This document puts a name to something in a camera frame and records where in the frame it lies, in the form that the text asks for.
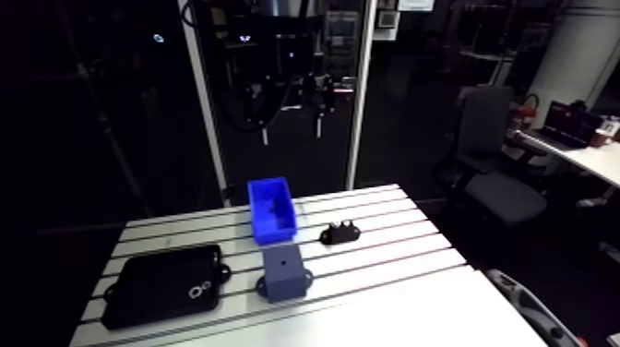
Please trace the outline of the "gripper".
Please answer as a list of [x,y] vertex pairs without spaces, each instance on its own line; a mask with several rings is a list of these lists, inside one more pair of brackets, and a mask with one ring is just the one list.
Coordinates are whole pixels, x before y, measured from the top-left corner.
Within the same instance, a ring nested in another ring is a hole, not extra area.
[[[261,41],[261,76],[288,81],[304,77],[302,96],[304,105],[313,109],[315,138],[322,137],[323,119],[335,112],[335,86],[331,75],[317,77],[322,69],[323,52],[319,34],[304,32],[300,37],[293,33],[267,36]],[[243,131],[259,132],[262,144],[267,146],[268,116],[263,110],[262,86],[245,82],[242,89]]]

